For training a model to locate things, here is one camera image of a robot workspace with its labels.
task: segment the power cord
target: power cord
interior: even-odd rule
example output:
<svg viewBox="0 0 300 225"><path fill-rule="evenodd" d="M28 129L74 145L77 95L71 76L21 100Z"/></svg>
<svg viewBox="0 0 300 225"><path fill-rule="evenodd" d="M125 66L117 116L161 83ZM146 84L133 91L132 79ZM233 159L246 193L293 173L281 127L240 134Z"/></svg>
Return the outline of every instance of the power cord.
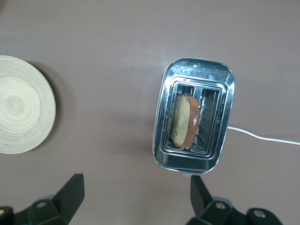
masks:
<svg viewBox="0 0 300 225"><path fill-rule="evenodd" d="M242 132L242 133L245 133L245 134L247 134L247 135L250 135L250 136L252 136L252 137L255 137L255 138L258 138L258 139L261 139L261 140L265 140L265 141L281 142L281 143L287 143L287 144L300 145L299 142L291 142L291 141L280 140L280 139L274 139L274 138L260 137L260 136L257 136L257 135L255 135L255 134L250 133L249 131L246 131L246 130L243 130L243 129L240 129L240 128L236 128L236 127L230 127L230 126L228 126L227 128L228 128L228 129L231 129L231 130L240 131L240 132Z"/></svg>

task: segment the stainless steel toaster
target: stainless steel toaster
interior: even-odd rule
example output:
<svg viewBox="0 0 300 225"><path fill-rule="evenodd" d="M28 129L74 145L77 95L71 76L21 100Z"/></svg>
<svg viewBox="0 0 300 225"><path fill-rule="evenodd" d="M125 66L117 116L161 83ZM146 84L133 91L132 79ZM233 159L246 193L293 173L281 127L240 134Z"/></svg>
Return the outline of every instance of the stainless steel toaster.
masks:
<svg viewBox="0 0 300 225"><path fill-rule="evenodd" d="M176 94L198 100L200 118L189 148L176 147L170 128ZM163 168L186 174L212 170L220 158L233 102L234 77L225 65L209 60L182 58L166 69L161 85L153 137L153 154Z"/></svg>

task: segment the plate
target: plate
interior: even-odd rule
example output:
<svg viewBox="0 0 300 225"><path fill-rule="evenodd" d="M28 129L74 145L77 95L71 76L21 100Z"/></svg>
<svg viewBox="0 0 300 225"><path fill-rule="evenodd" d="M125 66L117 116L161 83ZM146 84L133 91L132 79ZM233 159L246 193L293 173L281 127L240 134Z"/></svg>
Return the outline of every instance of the plate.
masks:
<svg viewBox="0 0 300 225"><path fill-rule="evenodd" d="M45 77L31 64L0 56L0 152L37 147L55 120L55 99Z"/></svg>

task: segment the toast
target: toast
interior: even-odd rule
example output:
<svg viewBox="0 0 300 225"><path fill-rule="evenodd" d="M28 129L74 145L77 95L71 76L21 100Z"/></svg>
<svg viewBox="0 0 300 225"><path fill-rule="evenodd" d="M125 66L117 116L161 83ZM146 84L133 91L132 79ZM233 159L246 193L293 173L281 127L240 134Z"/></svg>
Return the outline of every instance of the toast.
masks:
<svg viewBox="0 0 300 225"><path fill-rule="evenodd" d="M190 147L196 137L199 122L199 102L191 96L177 94L170 137L180 148Z"/></svg>

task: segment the toaster slot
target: toaster slot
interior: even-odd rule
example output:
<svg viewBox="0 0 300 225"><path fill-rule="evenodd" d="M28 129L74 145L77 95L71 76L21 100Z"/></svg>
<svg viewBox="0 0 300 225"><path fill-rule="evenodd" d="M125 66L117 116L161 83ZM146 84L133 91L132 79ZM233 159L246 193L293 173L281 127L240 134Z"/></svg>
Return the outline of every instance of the toaster slot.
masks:
<svg viewBox="0 0 300 225"><path fill-rule="evenodd" d="M194 96L194 93L195 93L195 87L194 86L188 85L188 84L182 84L182 83L180 83L176 86L177 86L177 90L175 90L176 91L175 95L183 94L183 95L190 95L192 97ZM167 136L168 137L167 138L167 143L166 143L167 149L169 149L169 150L183 150L183 149L177 147L172 142L171 137L169 136L169 134L170 134L169 132L170 132L170 130L168 130L168 136Z"/></svg>
<svg viewBox="0 0 300 225"><path fill-rule="evenodd" d="M210 137L214 128L218 99L219 91L210 89L202 90L197 137L202 141L203 146L209 146L210 143Z"/></svg>

